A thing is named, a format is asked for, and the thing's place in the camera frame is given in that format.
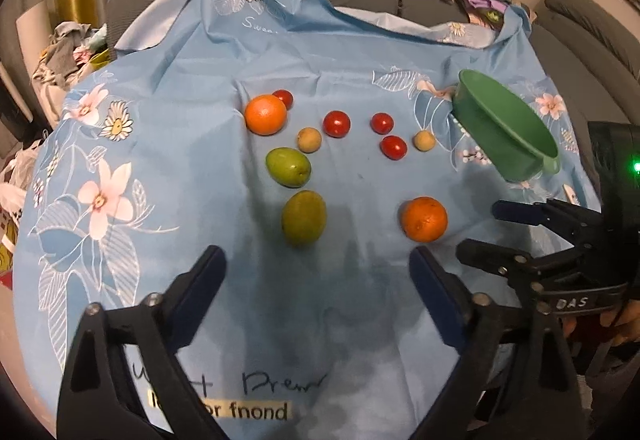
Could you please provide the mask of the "right hand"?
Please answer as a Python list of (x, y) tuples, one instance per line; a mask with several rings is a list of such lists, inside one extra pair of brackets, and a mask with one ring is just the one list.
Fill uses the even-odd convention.
[(639, 301), (630, 300), (623, 307), (619, 304), (600, 316), (563, 316), (560, 324), (565, 338), (578, 330), (578, 336), (587, 342), (612, 342), (613, 346), (638, 342)]

